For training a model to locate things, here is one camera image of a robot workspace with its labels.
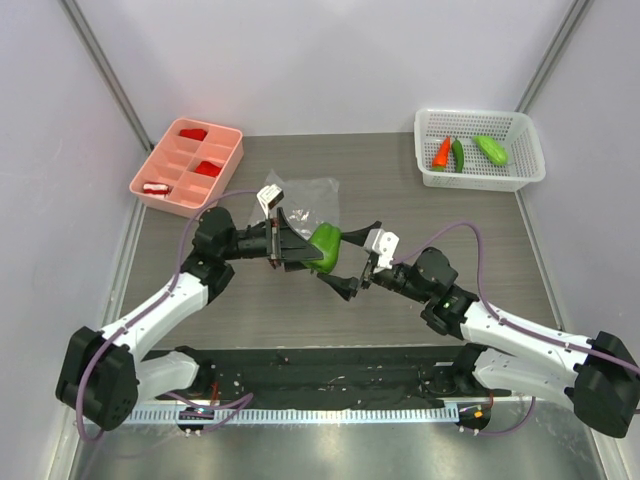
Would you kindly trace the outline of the green fake pepper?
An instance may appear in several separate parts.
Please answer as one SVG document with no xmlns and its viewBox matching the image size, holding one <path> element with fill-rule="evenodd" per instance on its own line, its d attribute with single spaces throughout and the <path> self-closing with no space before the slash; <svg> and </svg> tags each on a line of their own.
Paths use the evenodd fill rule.
<svg viewBox="0 0 640 480">
<path fill-rule="evenodd" d="M 339 258 L 341 230 L 328 222 L 320 224 L 309 238 L 309 242 L 322 253 L 322 258 L 306 263 L 308 269 L 330 274 Z"/>
</svg>

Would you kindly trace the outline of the clear orange zip top bag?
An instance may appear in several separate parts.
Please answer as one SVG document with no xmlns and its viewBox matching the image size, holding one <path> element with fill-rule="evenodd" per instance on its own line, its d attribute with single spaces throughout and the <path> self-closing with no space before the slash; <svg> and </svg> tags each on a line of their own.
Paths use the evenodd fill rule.
<svg viewBox="0 0 640 480">
<path fill-rule="evenodd" d="M 283 180 L 271 170 L 264 185 L 278 185 L 284 198 L 278 203 L 289 224 L 309 239 L 322 223 L 335 227 L 340 223 L 338 180 L 331 177 Z"/>
</svg>

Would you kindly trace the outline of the orange fake carrot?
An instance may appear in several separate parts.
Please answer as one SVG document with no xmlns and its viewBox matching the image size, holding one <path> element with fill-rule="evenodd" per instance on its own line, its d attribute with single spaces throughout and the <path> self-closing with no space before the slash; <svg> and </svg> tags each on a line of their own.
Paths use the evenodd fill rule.
<svg viewBox="0 0 640 480">
<path fill-rule="evenodd" d="M 448 164 L 449 153 L 451 149 L 451 138 L 446 137 L 439 147 L 438 152 L 432 161 L 433 171 L 444 171 Z"/>
</svg>

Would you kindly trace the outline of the dark green fake chili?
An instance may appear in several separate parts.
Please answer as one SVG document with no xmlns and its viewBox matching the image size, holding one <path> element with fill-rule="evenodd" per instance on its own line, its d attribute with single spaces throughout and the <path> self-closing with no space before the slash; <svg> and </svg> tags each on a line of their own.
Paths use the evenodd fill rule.
<svg viewBox="0 0 640 480">
<path fill-rule="evenodd" d="M 465 154 L 463 145 L 458 138 L 455 138 L 451 143 L 451 152 L 455 162 L 455 172 L 462 173 L 465 163 Z"/>
</svg>

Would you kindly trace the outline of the green fake pea pod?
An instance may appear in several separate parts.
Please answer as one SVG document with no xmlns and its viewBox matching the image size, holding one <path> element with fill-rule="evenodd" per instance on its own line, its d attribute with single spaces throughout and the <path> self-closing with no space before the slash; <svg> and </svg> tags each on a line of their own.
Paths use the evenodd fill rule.
<svg viewBox="0 0 640 480">
<path fill-rule="evenodd" d="M 473 137 L 473 141 L 492 164 L 497 166 L 508 164 L 507 150 L 492 137 L 477 135 Z"/>
</svg>

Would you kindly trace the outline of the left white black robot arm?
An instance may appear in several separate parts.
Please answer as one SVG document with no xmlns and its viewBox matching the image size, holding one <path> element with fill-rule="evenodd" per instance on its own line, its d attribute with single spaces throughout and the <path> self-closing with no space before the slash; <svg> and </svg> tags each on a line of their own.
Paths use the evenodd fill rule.
<svg viewBox="0 0 640 480">
<path fill-rule="evenodd" d="M 121 425 L 141 401 L 183 391 L 205 397 L 213 385 L 210 360 L 190 347 L 154 359 L 148 354 L 174 327 L 212 303 L 234 275 L 232 261 L 265 258 L 286 270 L 327 273 L 336 262 L 339 228 L 323 223 L 305 238 L 283 211 L 244 230 L 229 211 L 214 207 L 201 214 L 190 254 L 160 291 L 121 319 L 71 337 L 55 396 L 74 409 L 76 421 L 89 420 L 104 431 Z"/>
</svg>

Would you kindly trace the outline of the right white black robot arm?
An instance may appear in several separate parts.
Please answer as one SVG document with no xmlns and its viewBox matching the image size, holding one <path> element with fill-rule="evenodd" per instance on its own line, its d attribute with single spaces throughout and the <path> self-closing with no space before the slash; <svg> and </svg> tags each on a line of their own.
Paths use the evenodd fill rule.
<svg viewBox="0 0 640 480">
<path fill-rule="evenodd" d="M 343 299 L 378 285 L 423 304 L 421 317 L 436 333 L 468 343 L 451 371 L 460 393 L 523 393 L 571 410 L 601 434 L 627 435 L 639 412 L 639 366 L 619 337 L 572 334 L 506 312 L 482 290 L 460 288 L 431 241 L 411 253 L 412 264 L 397 257 L 399 238 L 380 223 L 349 233 L 323 223 L 311 243 L 322 254 L 319 279 Z"/>
</svg>

